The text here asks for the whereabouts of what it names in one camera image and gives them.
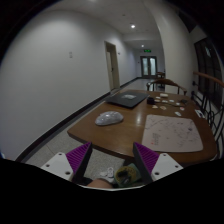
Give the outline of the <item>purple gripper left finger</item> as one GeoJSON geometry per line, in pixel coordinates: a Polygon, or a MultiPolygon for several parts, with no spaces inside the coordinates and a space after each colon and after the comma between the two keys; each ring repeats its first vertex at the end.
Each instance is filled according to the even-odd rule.
{"type": "Polygon", "coordinates": [[[79,182],[85,173],[91,153],[92,143],[88,142],[68,153],[55,154],[42,169],[70,182],[79,182]]]}

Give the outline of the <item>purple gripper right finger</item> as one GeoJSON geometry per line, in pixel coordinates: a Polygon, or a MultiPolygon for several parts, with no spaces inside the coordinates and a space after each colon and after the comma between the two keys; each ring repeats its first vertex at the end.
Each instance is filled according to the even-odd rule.
{"type": "Polygon", "coordinates": [[[139,143],[133,143],[133,154],[145,184],[152,183],[182,169],[167,153],[158,154],[139,143]]]}

